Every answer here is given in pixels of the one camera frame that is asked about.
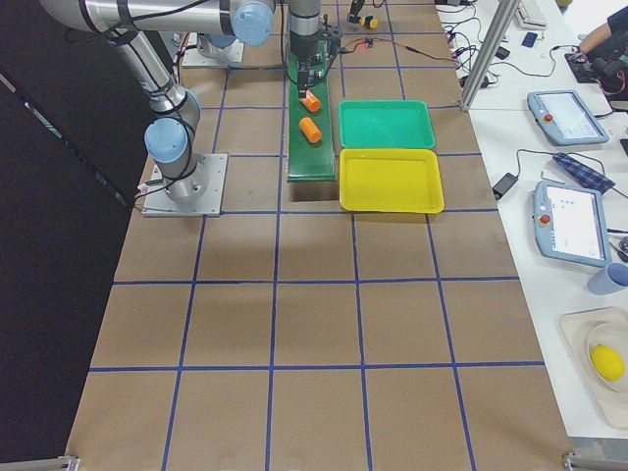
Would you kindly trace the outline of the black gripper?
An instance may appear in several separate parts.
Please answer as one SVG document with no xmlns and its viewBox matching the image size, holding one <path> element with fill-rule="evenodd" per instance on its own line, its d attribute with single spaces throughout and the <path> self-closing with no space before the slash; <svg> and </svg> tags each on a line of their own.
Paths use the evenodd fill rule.
<svg viewBox="0 0 628 471">
<path fill-rule="evenodd" d="M 298 34 L 294 31 L 289 33 L 289 50 L 300 64 L 309 61 L 314 63 L 314 57 L 320 52 L 320 46 L 326 46 L 323 54 L 323 63 L 330 67 L 340 50 L 340 33 L 338 31 L 316 31 L 311 34 Z M 309 72 L 297 72 L 297 90 L 299 93 L 306 93 L 309 88 Z"/>
<path fill-rule="evenodd" d="M 364 0 L 352 0 L 350 3 L 349 11 L 346 16 L 346 20 L 349 23 L 359 23 L 361 21 L 361 11 L 364 6 Z"/>
</svg>

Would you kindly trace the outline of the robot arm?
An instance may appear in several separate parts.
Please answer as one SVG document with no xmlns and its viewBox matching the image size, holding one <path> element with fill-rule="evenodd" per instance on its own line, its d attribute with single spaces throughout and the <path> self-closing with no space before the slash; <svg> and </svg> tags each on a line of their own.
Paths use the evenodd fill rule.
<svg viewBox="0 0 628 471">
<path fill-rule="evenodd" d="M 194 32 L 199 49 L 260 46 L 282 16 L 282 72 L 289 81 L 289 118 L 302 125 L 298 102 L 318 97 L 314 107 L 331 123 L 327 75 L 340 53 L 340 33 L 318 1 L 44 1 L 43 9 L 71 30 L 104 38 L 116 47 L 149 99 L 156 116 L 144 143 L 161 173 L 156 185 L 176 206 L 198 201 L 208 187 L 208 164 L 193 152 L 201 106 L 165 66 L 147 34 Z"/>
</svg>

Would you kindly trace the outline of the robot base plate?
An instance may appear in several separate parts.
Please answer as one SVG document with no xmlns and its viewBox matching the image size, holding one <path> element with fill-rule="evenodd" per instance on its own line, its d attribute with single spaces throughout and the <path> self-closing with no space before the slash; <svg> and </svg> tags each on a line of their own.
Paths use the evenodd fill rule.
<svg viewBox="0 0 628 471">
<path fill-rule="evenodd" d="M 227 68 L 240 66 L 243 59 L 244 44 L 238 40 L 230 44 L 221 37 L 207 34 L 189 34 L 184 47 L 182 65 L 184 68 Z"/>
<path fill-rule="evenodd" d="M 219 217 L 228 167 L 227 154 L 195 154 L 194 173 L 167 189 L 156 164 L 140 200 L 144 217 Z"/>
</svg>

